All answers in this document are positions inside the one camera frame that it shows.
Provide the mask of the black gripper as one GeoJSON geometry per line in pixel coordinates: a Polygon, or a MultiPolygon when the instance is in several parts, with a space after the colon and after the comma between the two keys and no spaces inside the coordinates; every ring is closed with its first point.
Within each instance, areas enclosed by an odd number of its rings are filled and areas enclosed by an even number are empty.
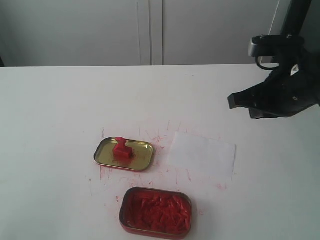
{"type": "Polygon", "coordinates": [[[247,108],[251,119],[289,118],[320,104],[320,52],[284,50],[262,83],[228,96],[230,109],[247,108]]]}

